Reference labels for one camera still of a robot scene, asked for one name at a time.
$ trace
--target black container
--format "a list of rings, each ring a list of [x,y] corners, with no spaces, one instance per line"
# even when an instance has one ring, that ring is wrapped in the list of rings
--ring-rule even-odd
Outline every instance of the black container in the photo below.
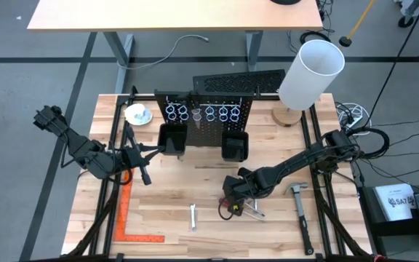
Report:
[[[163,155],[184,155],[186,140],[187,125],[185,124],[162,124],[159,127],[158,146],[165,147]]]
[[[243,162],[248,158],[248,134],[246,132],[224,131],[221,144],[224,161]]]
[[[300,0],[271,0],[276,4],[297,4]]]

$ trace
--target white cable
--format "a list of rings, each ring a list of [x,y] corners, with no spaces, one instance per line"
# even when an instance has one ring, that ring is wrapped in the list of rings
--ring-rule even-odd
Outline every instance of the white cable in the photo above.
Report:
[[[347,106],[347,108],[350,110],[350,112],[352,113],[352,117],[361,117],[363,119],[363,112],[367,115],[367,117],[370,117],[370,114],[368,113],[368,111],[361,105],[357,104],[357,103],[342,103],[342,105]],[[336,111],[339,114],[338,118],[339,118],[339,123],[342,123],[342,119],[343,117],[348,117],[348,114],[346,113],[346,111],[348,112],[348,110],[346,108],[343,108],[343,106],[338,104],[336,107]],[[360,136],[360,135],[368,135],[370,132],[360,132],[358,134],[355,134],[355,136]]]
[[[209,39],[209,38],[204,37],[204,36],[200,36],[200,35],[186,35],[186,36],[181,36],[181,37],[180,37],[180,38],[179,38],[179,39],[175,42],[174,47],[171,49],[171,52],[169,52],[169,54],[168,54],[165,58],[162,58],[162,59],[160,59],[160,60],[157,60],[156,62],[153,62],[153,63],[149,63],[149,64],[146,64],[146,65],[141,65],[141,66],[138,66],[138,67],[136,67],[136,68],[130,68],[130,67],[127,67],[127,66],[121,65],[121,64],[119,64],[119,61],[117,61],[117,66],[118,66],[118,67],[120,67],[120,68],[123,68],[123,69],[127,69],[127,70],[137,70],[137,69],[141,69],[141,68],[146,68],[146,67],[149,67],[149,66],[154,66],[154,65],[157,65],[157,64],[159,64],[160,62],[162,62],[162,61],[166,60],[167,58],[171,57],[172,53],[174,52],[175,48],[176,48],[176,47],[177,47],[177,45],[179,44],[180,40],[182,40],[182,39],[184,39],[184,38],[188,38],[188,37],[198,38],[198,39],[201,39],[201,40],[205,41],[206,43],[208,43],[208,42],[210,41],[210,39]],[[131,38],[131,39],[129,40],[129,42],[125,45],[125,49],[127,49],[127,47],[128,47],[128,46],[132,43],[132,40],[133,40],[133,38]]]

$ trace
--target white cylinder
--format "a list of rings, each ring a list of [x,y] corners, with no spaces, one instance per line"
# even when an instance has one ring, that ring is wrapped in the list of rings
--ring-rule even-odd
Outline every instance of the white cylinder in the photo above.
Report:
[[[279,98],[286,107],[301,111],[310,108],[342,71],[346,60],[328,41],[307,41],[279,88]]]

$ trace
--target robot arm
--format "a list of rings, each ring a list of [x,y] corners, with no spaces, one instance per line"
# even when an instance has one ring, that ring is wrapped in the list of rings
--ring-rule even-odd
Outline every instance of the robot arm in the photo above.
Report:
[[[328,132],[305,151],[275,167],[261,167],[255,171],[241,168],[238,171],[241,178],[226,176],[224,180],[223,190],[229,203],[228,211],[234,215],[241,215],[245,199],[269,196],[274,187],[281,183],[282,178],[310,164],[316,164],[323,172],[336,171],[337,163],[359,156],[360,151],[357,147],[344,132],[336,130]]]
[[[144,146],[142,143],[137,144],[131,127],[126,132],[132,147],[126,146],[115,149],[111,144],[112,151],[106,151],[105,145],[99,141],[90,140],[72,130],[66,124],[62,111],[57,106],[45,106],[43,110],[37,111],[34,119],[34,124],[38,128],[54,133],[64,142],[61,168],[76,162],[81,168],[89,170],[96,178],[106,179],[119,172],[139,167],[144,184],[151,184],[151,179],[145,166],[149,165],[150,160],[160,153],[163,148]],[[72,160],[64,163],[66,150],[72,156]],[[145,157],[142,157],[140,154],[142,151],[152,150],[155,151]]]

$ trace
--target wooden table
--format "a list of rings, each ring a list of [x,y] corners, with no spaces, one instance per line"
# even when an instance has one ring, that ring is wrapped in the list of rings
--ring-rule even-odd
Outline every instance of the wooden table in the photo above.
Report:
[[[108,142],[116,98],[117,95],[100,95],[98,98],[89,135],[91,139]],[[163,123],[162,115],[156,102],[141,103],[151,109],[154,118],[146,126],[134,127],[135,137],[139,143],[156,145],[159,126]],[[306,182],[309,185],[301,192],[301,198],[315,253],[322,253],[323,244],[308,168],[287,176],[272,195],[259,200],[259,208],[266,214],[266,222],[255,221],[244,215],[223,221],[218,216],[218,198],[223,195],[222,185],[226,175],[235,176],[240,167],[254,170],[262,166],[274,166],[305,149],[301,124],[294,127],[278,126],[271,118],[273,104],[274,101],[253,102],[246,128],[250,135],[250,155],[245,162],[224,162],[220,148],[187,147],[180,160],[175,156],[156,156],[148,166],[153,184],[144,186],[140,176],[136,175],[132,181],[132,193],[130,197],[125,197],[129,201],[129,208],[123,233],[164,235],[165,242],[116,241],[118,229],[115,229],[111,256],[124,253],[126,258],[312,258],[304,255],[293,194],[282,194],[294,182]],[[316,102],[316,110],[323,133],[339,128],[331,94],[321,96]],[[311,137],[314,138],[310,120],[308,124]],[[351,176],[348,164],[341,164],[340,172]],[[89,173],[80,177],[63,253],[74,248],[92,225],[100,184],[101,181]],[[340,176],[333,176],[332,186],[340,220],[361,248],[371,252],[355,185]],[[197,209],[195,232],[190,229],[190,203],[195,203]],[[105,223],[103,225],[98,250],[104,242]],[[337,253],[329,222],[328,227],[332,249]]]
[[[263,30],[321,28],[315,0],[289,6],[269,0],[40,0],[28,24],[32,31],[101,31],[122,66],[129,65],[133,35],[125,49],[117,31],[244,30],[250,71],[256,71]],[[124,90],[125,75],[120,68],[116,93]]]

